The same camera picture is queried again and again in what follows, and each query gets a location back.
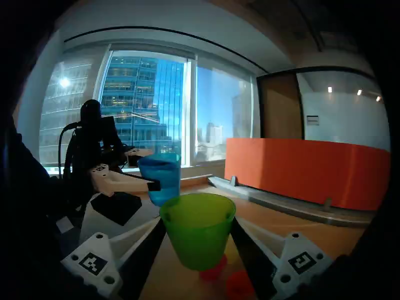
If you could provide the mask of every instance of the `person's arm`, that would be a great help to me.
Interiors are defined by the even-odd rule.
[[[89,201],[94,193],[89,177],[81,178],[78,182],[65,182],[55,176],[50,177],[22,142],[14,122],[10,122],[9,128],[7,181],[13,189],[27,189],[36,192],[36,195],[43,195],[35,206],[44,215],[56,216],[56,219]]]

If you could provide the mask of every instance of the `window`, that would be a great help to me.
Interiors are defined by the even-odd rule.
[[[93,98],[124,144],[180,154],[185,166],[224,160],[228,138],[253,136],[254,80],[244,69],[214,56],[108,49],[68,53],[55,66],[40,123],[46,167],[58,163],[61,130]],[[62,162],[72,133],[63,136]]]
[[[156,153],[168,148],[181,154],[183,70],[188,60],[146,54],[113,51],[101,93],[102,114],[114,116],[123,143]],[[128,63],[139,67],[129,69]]]
[[[39,157],[43,165],[58,163],[58,144],[65,125],[80,120],[80,109],[86,101],[89,71],[93,59],[73,58],[58,63],[47,86],[40,118]],[[71,132],[62,137],[61,153],[64,160]]]
[[[224,160],[227,138],[252,136],[251,76],[212,60],[197,66],[196,162]]]

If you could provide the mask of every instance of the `red cup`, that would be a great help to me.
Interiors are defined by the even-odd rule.
[[[212,269],[199,272],[200,278],[204,281],[214,281],[217,280],[221,275],[223,269],[228,263],[227,256],[224,254],[219,261],[219,263]]]
[[[250,299],[254,294],[252,282],[245,270],[233,273],[226,281],[226,297],[229,300]]]

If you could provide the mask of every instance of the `wooden table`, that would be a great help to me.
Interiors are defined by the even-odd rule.
[[[226,196],[235,202],[237,216],[283,237],[292,232],[301,232],[332,259],[341,254],[349,254],[364,231],[361,228],[336,227],[287,215],[243,200],[207,184],[183,187],[181,193],[212,193]],[[142,201],[148,201],[148,198],[143,196]],[[199,272],[189,270],[179,262],[166,234],[140,294],[140,299],[227,299],[228,277],[233,272],[245,269],[231,236],[226,245],[225,255],[228,263],[221,276],[213,282],[203,281],[199,278]]]

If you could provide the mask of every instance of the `glass wall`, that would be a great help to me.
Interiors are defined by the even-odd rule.
[[[389,123],[373,80],[343,71],[297,74],[306,140],[348,143],[390,151]]]

